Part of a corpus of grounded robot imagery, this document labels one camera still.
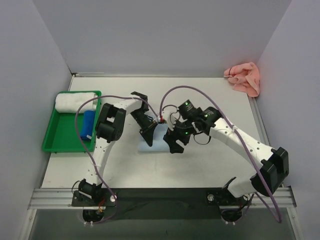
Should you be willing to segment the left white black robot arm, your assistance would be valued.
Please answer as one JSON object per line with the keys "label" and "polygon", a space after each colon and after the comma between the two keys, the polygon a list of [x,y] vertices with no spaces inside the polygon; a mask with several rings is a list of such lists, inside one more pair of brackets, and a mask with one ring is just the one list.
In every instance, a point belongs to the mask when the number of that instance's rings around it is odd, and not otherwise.
{"label": "left white black robot arm", "polygon": [[93,154],[88,154],[91,165],[78,185],[79,193],[90,206],[97,205],[104,198],[104,170],[112,147],[123,134],[127,115],[131,115],[140,126],[139,133],[147,145],[153,146],[154,131],[158,123],[146,115],[146,112],[152,109],[148,96],[134,91],[128,97],[116,98],[121,101],[116,104],[105,103],[102,106],[95,124],[95,148]]}

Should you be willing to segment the pink towel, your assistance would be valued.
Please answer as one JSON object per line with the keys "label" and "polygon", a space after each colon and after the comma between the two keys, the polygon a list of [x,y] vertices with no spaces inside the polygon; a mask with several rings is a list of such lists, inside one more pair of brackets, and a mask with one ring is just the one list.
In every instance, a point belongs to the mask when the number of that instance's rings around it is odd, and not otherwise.
{"label": "pink towel", "polygon": [[246,93],[251,98],[260,95],[260,71],[253,62],[230,67],[224,71],[223,77],[235,91]]}

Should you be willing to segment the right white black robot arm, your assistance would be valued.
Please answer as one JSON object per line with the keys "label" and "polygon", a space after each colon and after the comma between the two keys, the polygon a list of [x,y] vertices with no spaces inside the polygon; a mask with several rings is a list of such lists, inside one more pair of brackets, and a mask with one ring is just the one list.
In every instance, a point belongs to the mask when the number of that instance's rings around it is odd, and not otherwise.
{"label": "right white black robot arm", "polygon": [[184,151],[177,142],[187,145],[191,136],[206,134],[231,148],[254,168],[254,173],[232,177],[224,185],[221,193],[224,203],[233,205],[240,197],[252,193],[271,197],[289,175],[289,154],[284,148],[263,144],[232,124],[217,108],[210,106],[203,110],[187,100],[177,107],[177,112],[182,121],[165,109],[159,118],[168,126],[163,139],[172,154]]}

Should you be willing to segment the light blue towel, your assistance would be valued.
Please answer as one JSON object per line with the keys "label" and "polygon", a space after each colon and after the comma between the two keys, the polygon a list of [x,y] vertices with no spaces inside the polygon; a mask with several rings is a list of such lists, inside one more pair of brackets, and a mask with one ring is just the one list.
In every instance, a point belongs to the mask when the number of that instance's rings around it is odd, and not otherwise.
{"label": "light blue towel", "polygon": [[164,135],[167,133],[167,124],[159,124],[154,130],[152,146],[149,146],[147,142],[140,137],[138,143],[139,153],[169,153],[170,147],[163,140]]}

